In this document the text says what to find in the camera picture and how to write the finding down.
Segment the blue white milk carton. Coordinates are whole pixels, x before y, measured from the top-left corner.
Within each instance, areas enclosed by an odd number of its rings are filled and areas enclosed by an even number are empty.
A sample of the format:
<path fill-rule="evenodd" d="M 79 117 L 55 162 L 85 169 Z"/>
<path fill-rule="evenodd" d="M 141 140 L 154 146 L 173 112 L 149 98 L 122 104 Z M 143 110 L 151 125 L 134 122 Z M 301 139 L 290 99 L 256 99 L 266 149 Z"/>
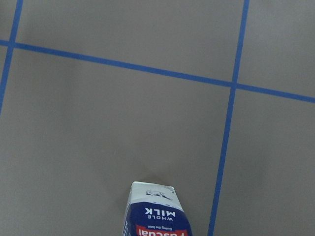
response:
<path fill-rule="evenodd" d="M 135 181 L 124 216 L 123 236 L 191 236 L 174 187 Z"/>

